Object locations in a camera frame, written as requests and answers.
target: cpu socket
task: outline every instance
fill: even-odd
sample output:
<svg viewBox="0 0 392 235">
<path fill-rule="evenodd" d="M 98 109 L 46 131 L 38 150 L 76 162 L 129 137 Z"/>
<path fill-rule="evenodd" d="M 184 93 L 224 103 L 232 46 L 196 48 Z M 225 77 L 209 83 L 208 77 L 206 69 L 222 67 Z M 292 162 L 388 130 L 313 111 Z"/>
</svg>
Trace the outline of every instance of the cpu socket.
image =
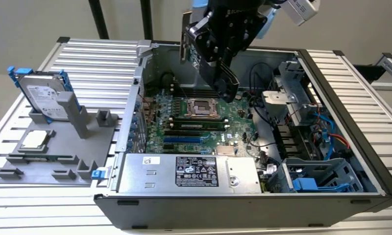
<svg viewBox="0 0 392 235">
<path fill-rule="evenodd" d="M 214 99 L 188 99 L 188 113 L 185 116 L 218 118 L 217 101 Z"/>
</svg>

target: motherboard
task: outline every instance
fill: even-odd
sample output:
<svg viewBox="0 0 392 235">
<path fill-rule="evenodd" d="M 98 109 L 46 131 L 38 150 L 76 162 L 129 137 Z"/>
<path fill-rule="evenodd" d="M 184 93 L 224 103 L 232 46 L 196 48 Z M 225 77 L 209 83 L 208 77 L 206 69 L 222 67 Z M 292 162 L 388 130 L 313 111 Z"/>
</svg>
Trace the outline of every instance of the motherboard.
<svg viewBox="0 0 392 235">
<path fill-rule="evenodd" d="M 232 103 L 218 98 L 176 97 L 161 91 L 145 97 L 146 153 L 217 154 L 250 157 L 246 146 L 254 133 L 248 100 L 237 95 Z"/>
</svg>

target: hard drive label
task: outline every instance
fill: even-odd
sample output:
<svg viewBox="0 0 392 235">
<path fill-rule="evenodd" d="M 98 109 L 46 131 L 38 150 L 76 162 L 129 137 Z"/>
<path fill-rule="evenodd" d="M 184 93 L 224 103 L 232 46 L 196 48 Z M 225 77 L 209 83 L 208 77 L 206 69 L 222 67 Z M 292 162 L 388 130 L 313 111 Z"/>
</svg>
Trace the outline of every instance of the hard drive label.
<svg viewBox="0 0 392 235">
<path fill-rule="evenodd" d="M 65 109 L 57 103 L 57 92 L 50 87 L 26 86 L 32 99 L 44 115 L 50 118 L 68 118 Z"/>
</svg>

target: metal slotted surface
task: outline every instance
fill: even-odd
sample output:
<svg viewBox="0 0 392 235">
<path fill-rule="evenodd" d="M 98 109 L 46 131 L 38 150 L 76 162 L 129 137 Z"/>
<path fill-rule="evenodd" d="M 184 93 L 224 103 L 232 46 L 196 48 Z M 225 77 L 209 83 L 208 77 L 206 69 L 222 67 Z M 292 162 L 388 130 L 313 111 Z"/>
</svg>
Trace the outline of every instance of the metal slotted surface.
<svg viewBox="0 0 392 235">
<path fill-rule="evenodd" d="M 65 47 L 54 47 L 48 56 L 42 68 L 57 70 L 50 67 L 69 67 L 69 77 L 74 86 L 80 102 L 86 104 L 88 111 L 96 112 L 100 107 L 110 107 L 112 112 L 122 114 L 122 108 L 117 108 L 120 103 L 128 101 L 129 71 L 114 70 L 80 70 L 78 68 L 94 69 L 125 69 L 129 67 L 118 66 L 114 62 L 125 63 L 134 61 L 136 42 L 104 41 L 104 40 L 70 40 Z M 324 58 L 333 58 L 329 53 Z M 345 79 L 345 77 L 333 77 L 333 79 Z M 356 97 L 368 97 L 365 92 Z M 368 104 L 345 104 L 354 114 L 383 114 L 379 106 Z M 20 96 L 16 100 L 8 114 L 0 122 L 0 154 L 12 151 L 13 141 L 20 139 L 24 128 L 29 124 L 29 107 L 26 101 Z M 363 127 L 365 133 L 372 135 L 380 133 L 381 128 L 375 126 Z M 118 132 L 113 136 L 113 144 L 109 156 L 114 154 L 114 143 Z M 113 162 L 113 157 L 108 158 L 108 165 Z M 392 235 L 392 207 L 379 213 L 360 213 L 329 228 L 289 228 L 289 229 L 216 229 L 216 230 L 173 230 L 173 231 L 121 231 L 116 229 L 105 218 L 98 207 L 93 203 L 93 189 L 64 185 L 0 185 L 0 234 L 2 235 L 32 235 L 32 234 L 354 234 L 354 235 Z"/>
<path fill-rule="evenodd" d="M 332 51 L 309 52 L 364 136 L 392 172 L 392 110 L 354 73 L 344 57 Z M 312 85 L 309 90 L 316 97 Z"/>
</svg>

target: gray plastic bracket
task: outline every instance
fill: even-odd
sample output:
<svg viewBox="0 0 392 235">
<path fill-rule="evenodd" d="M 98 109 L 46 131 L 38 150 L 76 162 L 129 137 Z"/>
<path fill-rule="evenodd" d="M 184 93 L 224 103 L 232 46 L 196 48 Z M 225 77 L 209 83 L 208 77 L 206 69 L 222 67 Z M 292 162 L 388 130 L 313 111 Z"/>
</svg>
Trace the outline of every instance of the gray plastic bracket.
<svg viewBox="0 0 392 235">
<path fill-rule="evenodd" d="M 40 125 L 40 124 L 48 124 L 45 115 L 44 114 L 40 114 L 40 113 L 33 113 L 33 109 L 30 109 L 29 117 L 32 118 L 32 121 L 37 125 Z"/>
<path fill-rule="evenodd" d="M 109 110 L 98 110 L 96 120 L 100 127 L 112 127 L 116 125 L 117 114 L 110 114 Z"/>
<path fill-rule="evenodd" d="M 62 165 L 74 165 L 78 164 L 78 157 L 77 155 L 70 156 L 70 158 L 57 158 L 57 161 L 62 164 Z"/>
<path fill-rule="evenodd" d="M 56 180 L 74 180 L 77 177 L 70 169 L 54 169 L 52 176 Z"/>
<path fill-rule="evenodd" d="M 18 168 L 9 169 L 9 168 L 0 168 L 0 177 L 2 179 L 20 179 L 22 175 L 22 171 Z"/>
<path fill-rule="evenodd" d="M 82 159 L 78 162 L 77 166 L 77 174 L 80 175 L 81 179 L 89 180 L 92 178 L 92 172 L 97 169 L 97 164 L 92 161 L 90 166 L 86 166 Z"/>
<path fill-rule="evenodd" d="M 57 103 L 62 106 L 68 120 L 73 125 L 74 130 L 77 131 L 78 137 L 81 139 L 86 138 L 86 110 L 81 106 L 81 109 L 77 108 L 76 95 L 73 92 L 60 92 L 57 97 Z"/>
<path fill-rule="evenodd" d="M 5 157 L 5 159 L 12 163 L 12 164 L 28 164 L 29 161 L 25 159 L 25 157 Z"/>
</svg>

